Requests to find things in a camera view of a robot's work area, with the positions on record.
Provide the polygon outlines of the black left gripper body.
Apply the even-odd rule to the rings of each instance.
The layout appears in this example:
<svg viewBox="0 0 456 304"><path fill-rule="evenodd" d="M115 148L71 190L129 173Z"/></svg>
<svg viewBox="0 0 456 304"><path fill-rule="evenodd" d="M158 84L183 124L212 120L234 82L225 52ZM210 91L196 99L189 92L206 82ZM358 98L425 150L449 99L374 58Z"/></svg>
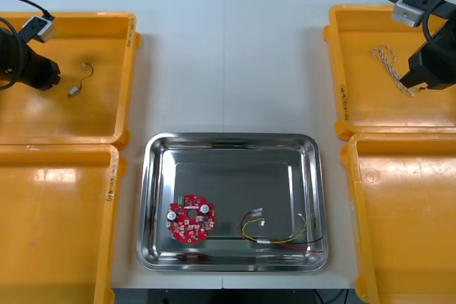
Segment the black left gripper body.
<svg viewBox="0 0 456 304"><path fill-rule="evenodd" d="M57 63L35 53L32 49L26 50L21 83L37 90L50 90L59 84L60 73Z"/></svg>

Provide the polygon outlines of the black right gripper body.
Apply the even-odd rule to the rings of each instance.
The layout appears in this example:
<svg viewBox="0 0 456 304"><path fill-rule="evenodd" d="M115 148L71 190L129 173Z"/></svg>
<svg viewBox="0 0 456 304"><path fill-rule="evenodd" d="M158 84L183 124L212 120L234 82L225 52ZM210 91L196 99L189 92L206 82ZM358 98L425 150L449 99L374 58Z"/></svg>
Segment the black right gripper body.
<svg viewBox="0 0 456 304"><path fill-rule="evenodd" d="M455 84L455 22L447 21L433 36L433 42L448 53L424 43L408 59L409 70L418 71L426 88L443 90Z"/></svg>

